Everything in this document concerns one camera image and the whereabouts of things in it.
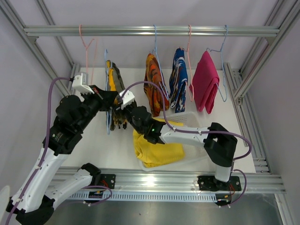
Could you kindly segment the grey yellow camouflage trousers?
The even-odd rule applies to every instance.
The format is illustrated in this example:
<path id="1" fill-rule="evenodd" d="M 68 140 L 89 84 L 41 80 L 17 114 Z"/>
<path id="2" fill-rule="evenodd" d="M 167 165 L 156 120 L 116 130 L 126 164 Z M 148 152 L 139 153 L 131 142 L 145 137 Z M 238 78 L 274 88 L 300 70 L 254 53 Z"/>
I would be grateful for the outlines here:
<path id="1" fill-rule="evenodd" d="M 132 111 L 137 107 L 136 101 L 122 108 L 124 99 L 121 98 L 125 85 L 120 74 L 120 69 L 111 61 L 106 61 L 106 85 L 105 90 L 114 94 L 112 107 L 106 112 L 106 131 L 110 134 L 116 128 L 126 129 L 128 123 L 132 124 Z"/>

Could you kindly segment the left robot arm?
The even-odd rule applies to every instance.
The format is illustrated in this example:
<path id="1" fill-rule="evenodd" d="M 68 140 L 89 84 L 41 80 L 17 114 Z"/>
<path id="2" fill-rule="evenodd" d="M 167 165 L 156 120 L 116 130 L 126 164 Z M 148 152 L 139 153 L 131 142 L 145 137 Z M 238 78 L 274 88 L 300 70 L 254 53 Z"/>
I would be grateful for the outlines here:
<path id="1" fill-rule="evenodd" d="M 46 137 L 33 169 L 18 192 L 9 199 L 6 224 L 15 214 L 22 225 L 43 225 L 58 206 L 80 189 L 110 189 L 102 181 L 101 170 L 91 163 L 84 164 L 60 185 L 48 186 L 82 139 L 84 129 L 98 112 L 112 108 L 117 95 L 116 91 L 101 90 L 92 85 L 83 94 L 83 101 L 76 95 L 66 96 L 60 101 L 53 125 L 47 125 Z"/>

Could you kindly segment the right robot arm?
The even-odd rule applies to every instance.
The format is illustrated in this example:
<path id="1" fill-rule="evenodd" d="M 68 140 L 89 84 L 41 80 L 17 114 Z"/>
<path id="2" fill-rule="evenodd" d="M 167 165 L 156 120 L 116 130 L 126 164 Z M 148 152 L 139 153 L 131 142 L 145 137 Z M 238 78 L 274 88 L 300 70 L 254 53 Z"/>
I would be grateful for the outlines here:
<path id="1" fill-rule="evenodd" d="M 213 122 L 204 128 L 171 125 L 167 119 L 158 121 L 153 118 L 144 106 L 118 106 L 114 112 L 124 116 L 151 144 L 180 143 L 203 147 L 216 165 L 214 186 L 222 190 L 230 185 L 237 138 L 219 123 Z"/>

